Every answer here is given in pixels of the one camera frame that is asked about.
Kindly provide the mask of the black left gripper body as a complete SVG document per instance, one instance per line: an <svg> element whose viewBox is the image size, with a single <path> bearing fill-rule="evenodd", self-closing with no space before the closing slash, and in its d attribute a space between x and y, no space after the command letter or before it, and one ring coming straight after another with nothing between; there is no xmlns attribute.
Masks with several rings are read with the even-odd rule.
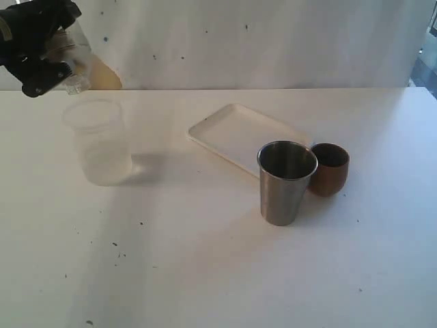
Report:
<svg viewBox="0 0 437 328"><path fill-rule="evenodd" d="M55 32L81 15L73 1L25 1L2 9L1 65L11 72L28 58L41 58Z"/></svg>

